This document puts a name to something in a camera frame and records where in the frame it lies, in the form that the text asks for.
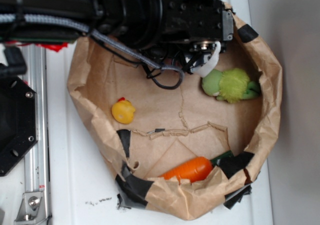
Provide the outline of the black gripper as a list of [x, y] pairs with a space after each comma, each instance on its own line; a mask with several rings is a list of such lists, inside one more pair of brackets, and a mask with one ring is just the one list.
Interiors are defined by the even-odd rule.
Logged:
[[221, 50], [234, 36], [231, 9], [222, 0], [162, 0], [164, 26], [160, 57], [181, 51], [209, 54], [210, 58], [193, 73], [206, 77], [218, 64]]

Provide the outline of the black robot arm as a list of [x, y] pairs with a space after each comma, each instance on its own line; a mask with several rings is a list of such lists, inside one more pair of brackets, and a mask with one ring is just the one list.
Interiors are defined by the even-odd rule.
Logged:
[[232, 12], [222, 0], [0, 0], [3, 43], [62, 44], [88, 36], [155, 70], [165, 56], [196, 62], [233, 39]]

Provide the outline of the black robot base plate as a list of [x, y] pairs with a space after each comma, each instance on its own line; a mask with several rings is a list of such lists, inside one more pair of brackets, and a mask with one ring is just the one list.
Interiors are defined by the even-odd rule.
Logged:
[[0, 176], [7, 176], [37, 142], [35, 92], [19, 77], [0, 80]]

